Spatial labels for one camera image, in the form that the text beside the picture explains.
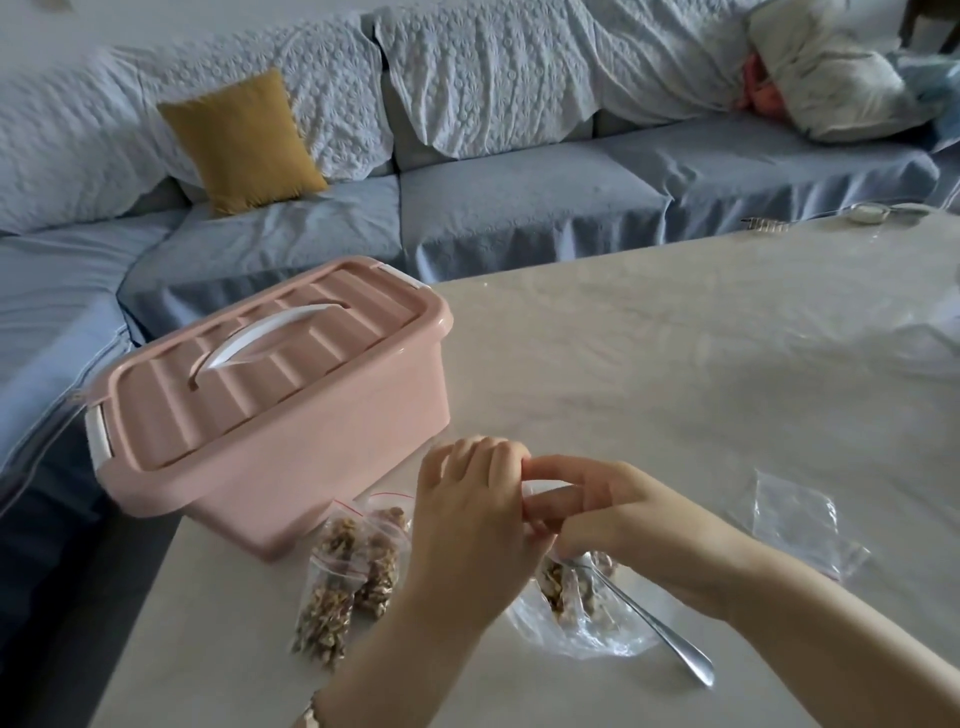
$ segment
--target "box lid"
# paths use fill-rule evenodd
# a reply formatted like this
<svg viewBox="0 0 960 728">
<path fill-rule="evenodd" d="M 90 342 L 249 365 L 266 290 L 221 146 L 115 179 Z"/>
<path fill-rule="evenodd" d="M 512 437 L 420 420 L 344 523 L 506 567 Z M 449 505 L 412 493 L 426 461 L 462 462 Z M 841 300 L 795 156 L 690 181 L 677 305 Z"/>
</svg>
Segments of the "box lid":
<svg viewBox="0 0 960 728">
<path fill-rule="evenodd" d="M 101 405 L 87 417 L 94 466 L 120 458 L 142 473 L 169 468 L 414 338 L 439 341 L 451 325 L 446 303 L 429 287 L 370 258 L 334 261 L 101 373 L 88 395 L 89 405 Z"/>
</svg>

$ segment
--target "hand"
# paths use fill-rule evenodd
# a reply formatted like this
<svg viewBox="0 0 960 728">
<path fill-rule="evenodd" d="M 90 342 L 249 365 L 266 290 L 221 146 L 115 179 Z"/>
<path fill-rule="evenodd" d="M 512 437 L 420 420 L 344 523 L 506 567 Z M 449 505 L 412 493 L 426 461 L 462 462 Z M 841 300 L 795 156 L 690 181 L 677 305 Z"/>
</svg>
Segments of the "hand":
<svg viewBox="0 0 960 728">
<path fill-rule="evenodd" d="M 520 443 L 475 437 L 423 459 L 403 592 L 431 618 L 486 629 L 550 548 L 552 534 L 528 535 L 523 524 L 520 474 L 529 457 Z"/>
<path fill-rule="evenodd" d="M 727 619 L 731 593 L 759 542 L 627 463 L 548 455 L 524 480 L 572 486 L 525 500 L 531 522 L 559 533 L 559 556 L 605 551 L 697 611 Z"/>
</svg>

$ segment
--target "spoon handle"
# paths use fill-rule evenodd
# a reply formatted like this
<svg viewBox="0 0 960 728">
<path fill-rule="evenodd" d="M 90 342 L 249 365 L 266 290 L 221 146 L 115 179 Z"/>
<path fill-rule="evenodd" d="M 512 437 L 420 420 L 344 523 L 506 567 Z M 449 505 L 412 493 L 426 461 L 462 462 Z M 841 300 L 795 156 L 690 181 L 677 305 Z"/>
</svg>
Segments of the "spoon handle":
<svg viewBox="0 0 960 728">
<path fill-rule="evenodd" d="M 623 599 L 628 607 L 639 614 L 642 619 L 650 625 L 650 628 L 654 632 L 660 635 L 660 638 L 677 654 L 677 657 L 684 661 L 684 664 L 690 668 L 690 671 L 697 676 L 700 682 L 708 688 L 713 687 L 716 676 L 713 672 L 713 663 L 707 655 L 637 604 L 630 595 L 616 586 L 602 571 L 596 567 L 592 567 L 590 570 L 593 571 L 600 581 L 609 587 L 614 594 Z"/>
</svg>

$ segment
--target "forearm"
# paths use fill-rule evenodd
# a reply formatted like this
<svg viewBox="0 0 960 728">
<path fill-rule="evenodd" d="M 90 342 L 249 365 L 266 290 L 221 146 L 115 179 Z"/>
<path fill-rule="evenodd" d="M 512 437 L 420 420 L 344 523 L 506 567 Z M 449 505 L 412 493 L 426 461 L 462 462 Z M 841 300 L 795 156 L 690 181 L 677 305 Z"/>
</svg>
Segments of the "forearm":
<svg viewBox="0 0 960 728">
<path fill-rule="evenodd" d="M 960 725 L 960 671 L 825 576 L 772 549 L 730 623 L 827 728 Z"/>
<path fill-rule="evenodd" d="M 401 593 L 338 666 L 318 697 L 328 728 L 424 728 L 456 682 L 482 630 Z"/>
</svg>

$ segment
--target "marble table top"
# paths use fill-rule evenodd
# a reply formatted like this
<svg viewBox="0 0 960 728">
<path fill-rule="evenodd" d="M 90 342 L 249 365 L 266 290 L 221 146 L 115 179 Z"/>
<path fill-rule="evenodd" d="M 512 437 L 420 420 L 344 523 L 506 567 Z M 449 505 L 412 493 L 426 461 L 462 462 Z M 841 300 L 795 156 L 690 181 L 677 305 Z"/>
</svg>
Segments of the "marble table top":
<svg viewBox="0 0 960 728">
<path fill-rule="evenodd" d="M 437 286 L 452 422 L 536 453 L 633 462 L 705 506 L 760 469 L 832 495 L 873 558 L 850 588 L 960 662 L 960 222 L 842 219 Z M 411 490 L 421 452 L 377 486 Z M 93 725 L 285 728 L 322 683 L 287 653 L 306 563 L 184 520 Z M 726 625 L 678 607 L 709 654 L 575 661 L 489 631 L 439 728 L 812 725 Z"/>
</svg>

